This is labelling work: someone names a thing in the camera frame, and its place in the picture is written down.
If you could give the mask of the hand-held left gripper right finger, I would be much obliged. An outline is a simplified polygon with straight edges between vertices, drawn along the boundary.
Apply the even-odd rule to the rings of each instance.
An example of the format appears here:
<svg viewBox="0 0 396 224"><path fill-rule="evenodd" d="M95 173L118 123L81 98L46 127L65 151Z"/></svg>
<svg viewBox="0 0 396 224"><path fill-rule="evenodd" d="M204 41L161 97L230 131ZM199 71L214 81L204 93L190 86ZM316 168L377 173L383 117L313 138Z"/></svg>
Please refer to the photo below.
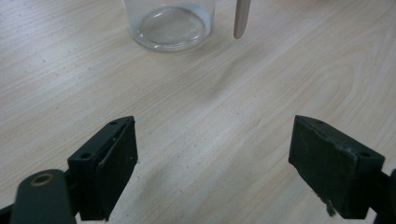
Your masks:
<svg viewBox="0 0 396 224"><path fill-rule="evenodd" d="M331 125L294 118L289 163L327 205L346 219L364 219L367 181L381 172L385 157Z"/></svg>

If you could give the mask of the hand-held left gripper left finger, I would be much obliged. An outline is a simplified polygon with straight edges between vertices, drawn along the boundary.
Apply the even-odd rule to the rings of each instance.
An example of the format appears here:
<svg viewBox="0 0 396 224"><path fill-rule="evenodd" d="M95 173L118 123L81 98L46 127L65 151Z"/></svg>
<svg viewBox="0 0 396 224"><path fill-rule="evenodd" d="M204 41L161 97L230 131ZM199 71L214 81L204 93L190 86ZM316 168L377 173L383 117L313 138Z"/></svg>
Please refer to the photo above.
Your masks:
<svg viewBox="0 0 396 224"><path fill-rule="evenodd" d="M69 176L77 185L83 220L108 220L138 161L134 117L115 119L72 154Z"/></svg>

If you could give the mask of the glass jar with beige handle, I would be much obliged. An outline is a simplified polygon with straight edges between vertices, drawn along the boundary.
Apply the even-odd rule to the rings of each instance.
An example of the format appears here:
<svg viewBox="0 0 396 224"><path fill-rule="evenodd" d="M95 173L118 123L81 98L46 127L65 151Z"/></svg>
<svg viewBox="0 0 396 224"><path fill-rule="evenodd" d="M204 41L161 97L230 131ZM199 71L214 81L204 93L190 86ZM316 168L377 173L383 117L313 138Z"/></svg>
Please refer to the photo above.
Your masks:
<svg viewBox="0 0 396 224"><path fill-rule="evenodd" d="M133 39L175 52L201 45L213 29L216 0L121 0Z"/></svg>

